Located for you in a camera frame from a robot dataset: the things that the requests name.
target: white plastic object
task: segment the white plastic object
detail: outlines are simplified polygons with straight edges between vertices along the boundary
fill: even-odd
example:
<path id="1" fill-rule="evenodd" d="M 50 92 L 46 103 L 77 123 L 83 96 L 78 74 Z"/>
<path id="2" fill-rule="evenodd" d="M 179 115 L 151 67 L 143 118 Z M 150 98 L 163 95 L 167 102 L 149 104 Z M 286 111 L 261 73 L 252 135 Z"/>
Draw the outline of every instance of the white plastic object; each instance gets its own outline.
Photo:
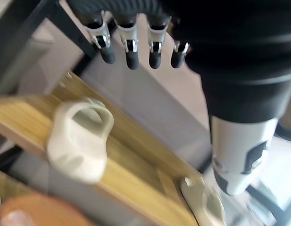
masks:
<path id="1" fill-rule="evenodd" d="M 76 181 L 97 183 L 106 167 L 106 141 L 113 124 L 113 115 L 101 102 L 60 105 L 47 144 L 49 162 Z"/>
<path id="2" fill-rule="evenodd" d="M 220 198 L 205 185 L 204 180 L 195 183 L 184 178 L 181 181 L 181 192 L 199 226 L 226 226 Z"/>

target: orange round object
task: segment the orange round object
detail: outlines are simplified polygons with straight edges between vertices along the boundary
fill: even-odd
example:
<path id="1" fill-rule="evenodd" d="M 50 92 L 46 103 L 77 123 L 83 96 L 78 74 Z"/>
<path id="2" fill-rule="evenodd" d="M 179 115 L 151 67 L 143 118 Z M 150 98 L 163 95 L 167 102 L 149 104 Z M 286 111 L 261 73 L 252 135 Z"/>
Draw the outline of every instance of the orange round object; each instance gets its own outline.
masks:
<path id="1" fill-rule="evenodd" d="M 18 196 L 1 206 L 0 226 L 10 226 L 14 221 L 26 226 L 92 225 L 70 204 L 40 194 Z"/>

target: wooden shelf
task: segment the wooden shelf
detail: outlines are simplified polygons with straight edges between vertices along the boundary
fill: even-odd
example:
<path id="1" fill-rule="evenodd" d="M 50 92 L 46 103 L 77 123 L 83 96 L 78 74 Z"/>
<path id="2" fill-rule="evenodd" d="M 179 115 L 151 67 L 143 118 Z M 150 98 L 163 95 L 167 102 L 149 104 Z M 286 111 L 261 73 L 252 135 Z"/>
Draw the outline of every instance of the wooden shelf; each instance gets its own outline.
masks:
<path id="1" fill-rule="evenodd" d="M 67 73 L 48 96 L 0 99 L 0 134 L 25 150 L 47 159 L 46 143 L 55 108 L 67 100 L 94 97 L 114 116 L 107 141 L 108 162 L 102 180 L 91 187 L 126 205 L 159 226 L 196 226 L 181 199 L 177 183 L 201 175 L 119 109 Z"/>

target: black fingertip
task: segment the black fingertip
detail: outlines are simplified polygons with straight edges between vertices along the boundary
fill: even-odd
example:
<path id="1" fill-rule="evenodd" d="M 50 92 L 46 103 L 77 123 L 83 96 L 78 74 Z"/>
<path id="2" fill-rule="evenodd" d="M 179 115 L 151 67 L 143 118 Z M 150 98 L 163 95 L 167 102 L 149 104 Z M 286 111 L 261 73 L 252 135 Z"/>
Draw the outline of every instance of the black fingertip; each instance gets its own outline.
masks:
<path id="1" fill-rule="evenodd" d="M 179 68 L 183 64 L 185 60 L 186 53 L 175 52 L 173 51 L 172 58 L 170 64 L 173 68 Z"/>
<path id="2" fill-rule="evenodd" d="M 100 50 L 100 54 L 102 55 L 102 59 L 108 63 L 108 64 L 112 64 L 115 62 L 115 54 L 112 50 L 111 47 L 108 48 L 102 48 Z"/>
<path id="3" fill-rule="evenodd" d="M 129 51 L 126 53 L 126 64 L 131 70 L 137 69 L 139 66 L 138 52 Z"/>
<path id="4" fill-rule="evenodd" d="M 161 53 L 149 53 L 149 65 L 153 69 L 157 69 L 161 64 Z"/>

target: black metal bar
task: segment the black metal bar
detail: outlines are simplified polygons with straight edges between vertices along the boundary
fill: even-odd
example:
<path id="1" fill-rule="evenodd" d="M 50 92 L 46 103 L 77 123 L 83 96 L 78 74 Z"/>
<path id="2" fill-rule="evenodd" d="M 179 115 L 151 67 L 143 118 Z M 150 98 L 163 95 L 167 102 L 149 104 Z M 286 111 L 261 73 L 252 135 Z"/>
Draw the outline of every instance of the black metal bar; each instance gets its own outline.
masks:
<path id="1" fill-rule="evenodd" d="M 281 219 L 277 220 L 274 226 L 286 226 L 289 224 L 290 220 L 291 220 L 291 202 L 288 205 L 288 207 L 284 210 L 284 214 L 281 217 Z"/>
<path id="2" fill-rule="evenodd" d="M 80 32 L 72 19 L 65 12 L 63 7 L 57 2 L 48 14 L 48 19 L 57 26 L 71 41 L 74 42 L 89 58 L 96 54 L 95 48 L 89 43 Z"/>
<path id="3" fill-rule="evenodd" d="M 10 166 L 20 156 L 22 151 L 22 148 L 14 146 L 4 153 L 0 154 L 0 170 L 3 172 L 7 172 Z"/>
<path id="4" fill-rule="evenodd" d="M 116 31 L 116 24 L 114 22 L 113 19 L 111 19 L 108 22 L 108 29 L 110 32 L 110 35 L 112 36 L 113 33 Z M 74 66 L 74 68 L 72 69 L 73 73 L 75 73 L 78 77 L 81 76 L 82 72 L 88 67 L 89 63 L 92 61 L 92 58 L 89 58 L 87 55 L 84 55 L 79 61 L 78 63 Z"/>
<path id="5" fill-rule="evenodd" d="M 246 191 L 263 206 L 265 206 L 273 214 L 277 221 L 281 221 L 282 217 L 284 216 L 284 211 L 282 209 L 280 209 L 275 203 L 270 201 L 265 195 L 263 195 L 251 185 L 247 187 Z"/>
<path id="6" fill-rule="evenodd" d="M 0 18 L 0 78 L 56 0 L 13 0 Z"/>

